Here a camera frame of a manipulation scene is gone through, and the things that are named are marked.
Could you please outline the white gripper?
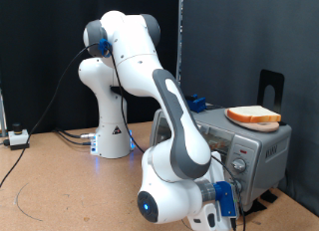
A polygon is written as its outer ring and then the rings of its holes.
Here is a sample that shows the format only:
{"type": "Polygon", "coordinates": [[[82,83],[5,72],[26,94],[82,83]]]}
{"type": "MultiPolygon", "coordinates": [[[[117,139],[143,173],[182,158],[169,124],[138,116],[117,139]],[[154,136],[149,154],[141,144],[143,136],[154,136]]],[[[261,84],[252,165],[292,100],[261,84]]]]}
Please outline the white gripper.
{"type": "MultiPolygon", "coordinates": [[[[187,216],[193,231],[232,231],[238,217],[236,198],[232,185],[225,181],[223,163],[217,151],[211,154],[208,172],[195,181],[201,191],[201,208],[187,216]]],[[[233,180],[237,192],[242,185],[233,180]]]]}

